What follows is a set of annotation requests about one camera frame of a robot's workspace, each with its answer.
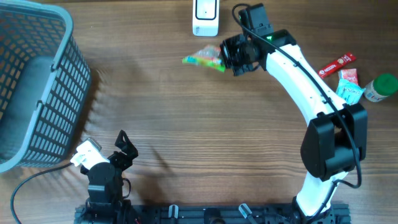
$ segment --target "snack package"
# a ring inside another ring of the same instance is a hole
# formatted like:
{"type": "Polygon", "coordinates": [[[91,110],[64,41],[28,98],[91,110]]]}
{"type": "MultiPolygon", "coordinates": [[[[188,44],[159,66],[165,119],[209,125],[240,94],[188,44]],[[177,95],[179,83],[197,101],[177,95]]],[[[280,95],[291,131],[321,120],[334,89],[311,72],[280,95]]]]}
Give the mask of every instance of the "snack package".
{"type": "Polygon", "coordinates": [[[221,72],[225,71],[225,65],[220,57],[221,49],[212,45],[207,45],[193,55],[186,56],[182,63],[191,63],[204,67],[214,68],[221,72]]]}
{"type": "Polygon", "coordinates": [[[328,75],[332,74],[333,72],[339,70],[340,68],[344,67],[346,64],[354,62],[356,60],[356,57],[351,54],[347,53],[344,54],[342,57],[339,59],[335,60],[334,62],[328,64],[325,68],[321,69],[318,72],[319,77],[325,78],[328,75]]]}
{"type": "Polygon", "coordinates": [[[359,87],[357,84],[341,79],[338,82],[336,94],[343,98],[347,104],[354,105],[361,99],[364,91],[365,89],[359,87]]]}
{"type": "Polygon", "coordinates": [[[349,82],[358,84],[358,75],[356,74],[356,68],[353,69],[342,69],[338,71],[338,76],[342,79],[348,80],[349,82]]]}

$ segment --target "red packet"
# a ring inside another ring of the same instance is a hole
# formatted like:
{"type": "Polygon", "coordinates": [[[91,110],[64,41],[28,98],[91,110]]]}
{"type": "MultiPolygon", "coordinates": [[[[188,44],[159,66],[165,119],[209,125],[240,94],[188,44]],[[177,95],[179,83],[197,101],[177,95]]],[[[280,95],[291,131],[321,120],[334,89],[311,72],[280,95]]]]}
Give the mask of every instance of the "red packet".
{"type": "Polygon", "coordinates": [[[325,68],[321,69],[318,72],[318,75],[321,78],[325,78],[328,75],[332,74],[333,72],[344,67],[346,64],[354,62],[355,60],[356,60],[356,57],[353,54],[348,52],[347,54],[344,54],[341,58],[335,60],[334,62],[327,65],[325,68]]]}
{"type": "Polygon", "coordinates": [[[356,68],[342,69],[338,71],[338,76],[342,79],[358,85],[358,75],[356,74],[356,68]]]}

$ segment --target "blue packet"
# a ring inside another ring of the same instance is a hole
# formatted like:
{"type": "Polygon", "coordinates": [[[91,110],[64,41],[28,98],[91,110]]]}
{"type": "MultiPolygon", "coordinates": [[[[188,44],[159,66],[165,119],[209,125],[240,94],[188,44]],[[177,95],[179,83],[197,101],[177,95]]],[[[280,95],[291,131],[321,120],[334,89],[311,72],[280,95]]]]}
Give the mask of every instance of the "blue packet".
{"type": "Polygon", "coordinates": [[[353,105],[356,104],[359,99],[361,99],[364,91],[365,89],[359,87],[357,84],[351,83],[345,79],[340,79],[338,82],[336,94],[344,99],[347,104],[353,105]]]}

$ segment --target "basket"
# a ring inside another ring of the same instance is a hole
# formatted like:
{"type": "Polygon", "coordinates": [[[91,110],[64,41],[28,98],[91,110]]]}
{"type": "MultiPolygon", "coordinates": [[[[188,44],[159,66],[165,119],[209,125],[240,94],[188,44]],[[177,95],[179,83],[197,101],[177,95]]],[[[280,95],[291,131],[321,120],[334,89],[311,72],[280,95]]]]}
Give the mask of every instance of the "basket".
{"type": "Polygon", "coordinates": [[[61,7],[0,2],[0,172],[68,156],[91,84],[61,7]]]}

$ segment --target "wooden table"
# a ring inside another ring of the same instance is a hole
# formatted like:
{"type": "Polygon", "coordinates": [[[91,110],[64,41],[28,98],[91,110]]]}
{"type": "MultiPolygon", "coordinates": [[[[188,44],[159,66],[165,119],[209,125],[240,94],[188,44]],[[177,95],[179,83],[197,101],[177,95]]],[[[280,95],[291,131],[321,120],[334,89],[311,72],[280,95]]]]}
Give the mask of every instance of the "wooden table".
{"type": "MultiPolygon", "coordinates": [[[[306,169],[300,146],[306,125],[282,86],[262,70],[232,71],[183,65],[207,44],[241,29],[231,17],[238,1],[221,1],[217,37],[192,34],[192,1],[58,1],[73,16],[73,36],[90,65],[93,85],[77,131],[108,156],[120,129],[139,150],[124,176],[135,204],[258,205],[290,202],[306,169]]],[[[287,29],[318,70],[352,52],[360,85],[384,72],[398,74],[398,11],[391,1],[265,1],[275,30],[287,29]]],[[[337,74],[325,79],[336,89],[337,74]]],[[[398,216],[398,94],[380,103],[361,99],[369,113],[363,186],[338,188],[353,223],[395,223],[398,216]]],[[[39,169],[0,175],[0,223],[14,223],[9,197],[39,169]]],[[[88,181],[69,167],[21,188],[23,223],[71,223],[88,197],[88,181]]],[[[356,172],[347,178],[356,181],[356,172]]]]}

